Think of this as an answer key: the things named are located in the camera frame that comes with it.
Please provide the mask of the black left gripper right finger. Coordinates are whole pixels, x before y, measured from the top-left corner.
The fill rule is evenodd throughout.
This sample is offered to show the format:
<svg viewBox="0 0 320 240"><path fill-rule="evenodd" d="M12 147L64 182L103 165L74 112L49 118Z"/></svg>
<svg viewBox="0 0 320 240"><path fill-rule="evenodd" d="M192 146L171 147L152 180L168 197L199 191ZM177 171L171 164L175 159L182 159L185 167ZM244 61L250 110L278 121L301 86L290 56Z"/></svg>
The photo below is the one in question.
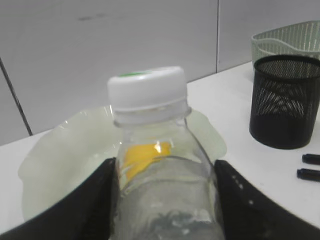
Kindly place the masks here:
<svg viewBox="0 0 320 240"><path fill-rule="evenodd" d="M288 212L249 183L227 161L214 170L227 240L318 240L319 228Z"/></svg>

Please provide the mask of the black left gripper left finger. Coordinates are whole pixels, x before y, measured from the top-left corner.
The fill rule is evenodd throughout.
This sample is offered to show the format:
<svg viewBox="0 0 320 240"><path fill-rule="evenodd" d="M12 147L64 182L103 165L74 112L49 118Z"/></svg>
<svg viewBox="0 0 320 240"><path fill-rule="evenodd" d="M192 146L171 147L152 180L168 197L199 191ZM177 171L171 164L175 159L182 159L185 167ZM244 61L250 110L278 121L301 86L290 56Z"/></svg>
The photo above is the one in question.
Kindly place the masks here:
<svg viewBox="0 0 320 240"><path fill-rule="evenodd" d="M115 158L106 159L59 202L0 235L2 240L107 240Z"/></svg>

